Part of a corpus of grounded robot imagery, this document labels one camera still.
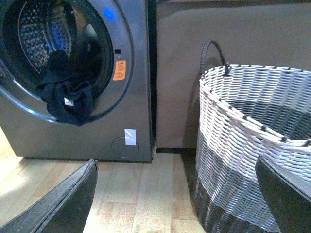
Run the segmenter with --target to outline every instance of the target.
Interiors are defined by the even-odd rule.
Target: washing machine
[[[80,126],[38,95],[57,51],[68,57],[61,64],[95,77]],[[16,156],[152,161],[156,1],[0,0],[0,93],[0,126]]]

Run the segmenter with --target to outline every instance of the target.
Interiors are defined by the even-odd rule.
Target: floor
[[[16,157],[0,128],[0,226],[84,162]],[[84,233],[204,233],[193,212],[194,156],[156,154],[151,164],[99,162]]]

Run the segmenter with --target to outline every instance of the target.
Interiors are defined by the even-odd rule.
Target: woven basket
[[[203,72],[216,45],[223,65]],[[229,65],[204,47],[196,212],[209,233],[280,232],[259,189],[259,155],[311,182],[311,72]]]

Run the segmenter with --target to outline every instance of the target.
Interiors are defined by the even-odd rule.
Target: gray wall
[[[232,64],[311,70],[311,4],[259,3],[158,5],[158,148],[196,147],[200,57],[207,40],[217,40]],[[219,65],[213,52],[207,67]]]

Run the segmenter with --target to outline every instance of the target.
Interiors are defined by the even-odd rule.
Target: laundry basket
[[[214,44],[222,66],[204,71]],[[258,185],[259,155],[311,182],[311,72],[229,65],[203,50],[195,209],[208,233],[280,232]]]

